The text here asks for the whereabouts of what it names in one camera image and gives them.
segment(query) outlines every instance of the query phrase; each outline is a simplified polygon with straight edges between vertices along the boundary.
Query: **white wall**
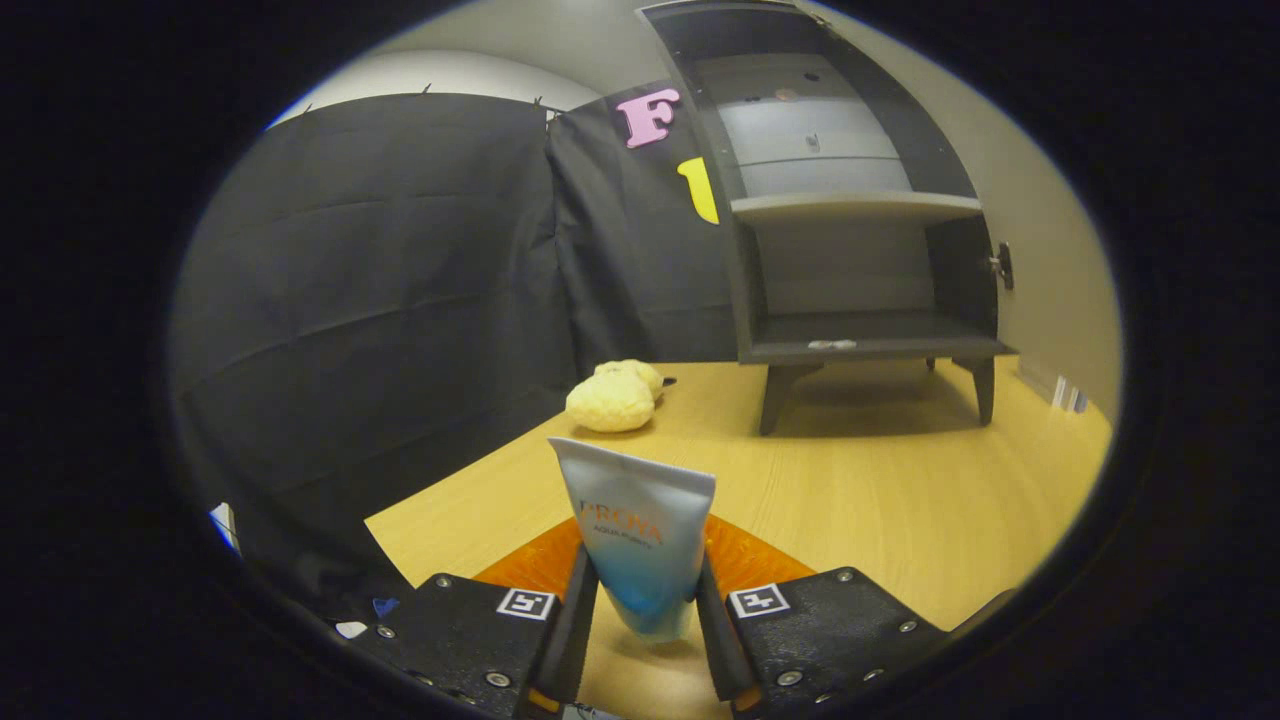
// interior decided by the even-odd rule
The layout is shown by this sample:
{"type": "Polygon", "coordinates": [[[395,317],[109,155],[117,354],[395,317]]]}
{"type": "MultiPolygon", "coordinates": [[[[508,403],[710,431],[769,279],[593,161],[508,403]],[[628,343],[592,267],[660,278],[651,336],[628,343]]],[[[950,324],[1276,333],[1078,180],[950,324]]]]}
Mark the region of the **white wall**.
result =
{"type": "Polygon", "coordinates": [[[489,95],[543,104],[559,110],[598,100],[599,94],[544,69],[461,50],[415,50],[374,55],[352,61],[293,104],[271,124],[306,110],[360,97],[421,92],[489,95]]]}
{"type": "Polygon", "coordinates": [[[1119,302],[1097,228],[1062,173],[1009,115],[928,58],[831,8],[796,6],[822,15],[892,74],[947,136],[992,242],[1012,251],[1018,284],[998,291],[1001,340],[1065,375],[1115,423],[1124,363],[1119,302]]]}

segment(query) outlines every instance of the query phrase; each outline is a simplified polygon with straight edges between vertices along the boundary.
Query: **wooden table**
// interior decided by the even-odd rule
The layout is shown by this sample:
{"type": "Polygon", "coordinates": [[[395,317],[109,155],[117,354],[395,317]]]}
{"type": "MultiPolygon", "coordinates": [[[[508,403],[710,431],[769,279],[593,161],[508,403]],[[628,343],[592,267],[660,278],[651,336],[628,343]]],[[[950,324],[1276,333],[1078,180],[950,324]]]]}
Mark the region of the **wooden table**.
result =
{"type": "MultiPolygon", "coordinates": [[[[951,363],[829,366],[795,384],[756,433],[765,368],[659,364],[677,379],[639,430],[599,434],[561,414],[369,518],[415,587],[472,577],[571,516],[547,443],[561,436],[717,477],[712,512],[818,571],[852,565],[934,625],[960,624],[1018,585],[1075,518],[1111,428],[1093,407],[1053,409],[997,359],[995,420],[975,427],[969,374],[951,363]]],[[[579,701],[632,720],[730,717],[698,623],[660,651],[602,592],[579,701]]]]}

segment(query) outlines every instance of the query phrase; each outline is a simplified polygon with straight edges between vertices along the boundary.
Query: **door handle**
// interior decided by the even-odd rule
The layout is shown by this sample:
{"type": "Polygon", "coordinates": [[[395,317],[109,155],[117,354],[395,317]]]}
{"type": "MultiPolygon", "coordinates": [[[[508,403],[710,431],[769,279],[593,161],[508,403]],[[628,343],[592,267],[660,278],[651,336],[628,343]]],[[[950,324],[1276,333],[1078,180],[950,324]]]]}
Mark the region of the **door handle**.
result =
{"type": "Polygon", "coordinates": [[[992,275],[1000,275],[1005,281],[1005,290],[1014,290],[1014,256],[1009,251],[1009,243],[1001,242],[1000,251],[995,258],[987,258],[982,263],[992,275]]]}

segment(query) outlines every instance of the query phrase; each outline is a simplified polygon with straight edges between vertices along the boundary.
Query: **black backdrop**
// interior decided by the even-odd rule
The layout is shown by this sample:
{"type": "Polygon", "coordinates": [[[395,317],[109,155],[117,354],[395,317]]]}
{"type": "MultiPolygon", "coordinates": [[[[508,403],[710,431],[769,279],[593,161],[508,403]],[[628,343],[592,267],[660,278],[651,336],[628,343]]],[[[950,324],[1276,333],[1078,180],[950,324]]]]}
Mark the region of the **black backdrop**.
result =
{"type": "MultiPolygon", "coordinates": [[[[169,482],[147,348],[173,249],[262,123],[426,10],[41,3],[4,24],[23,179],[6,222],[17,256],[0,265],[15,363],[6,550],[23,564],[8,579],[6,712],[422,715],[225,561],[169,482]]],[[[1009,109],[1087,190],[1139,369],[1101,518],[1073,537],[1089,542],[902,716],[1027,702],[1028,717],[1274,716],[1277,28],[1263,10],[850,8],[1009,109]]]]}
{"type": "Polygon", "coordinates": [[[364,519],[563,409],[595,364],[732,360],[723,250],[671,135],[620,101],[420,94],[268,129],[210,200],[169,315],[191,482],[334,619],[407,591],[364,519]]]}
{"type": "Polygon", "coordinates": [[[197,225],[168,348],[183,451],[244,556],[308,602],[394,573],[364,518],[563,409],[544,123],[472,95],[305,113],[197,225]]]}
{"type": "Polygon", "coordinates": [[[556,240],[584,374],[620,357],[737,359],[722,236],[694,211],[676,172],[700,156],[687,104],[673,104],[666,138],[635,149],[614,110],[669,87],[635,87],[550,123],[556,240]]]}

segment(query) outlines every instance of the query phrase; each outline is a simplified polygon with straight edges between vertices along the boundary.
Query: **blue object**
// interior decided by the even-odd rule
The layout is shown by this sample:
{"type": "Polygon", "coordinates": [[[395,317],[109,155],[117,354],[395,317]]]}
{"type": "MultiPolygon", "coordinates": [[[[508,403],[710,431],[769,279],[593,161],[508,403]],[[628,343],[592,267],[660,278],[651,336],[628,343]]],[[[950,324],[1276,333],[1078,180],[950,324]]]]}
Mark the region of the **blue object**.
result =
{"type": "Polygon", "coordinates": [[[399,601],[396,600],[394,597],[389,597],[387,600],[383,600],[380,597],[375,597],[374,598],[374,612],[378,614],[378,619],[380,620],[380,619],[385,618],[388,612],[390,612],[392,610],[396,610],[397,605],[399,605],[399,601]]]}

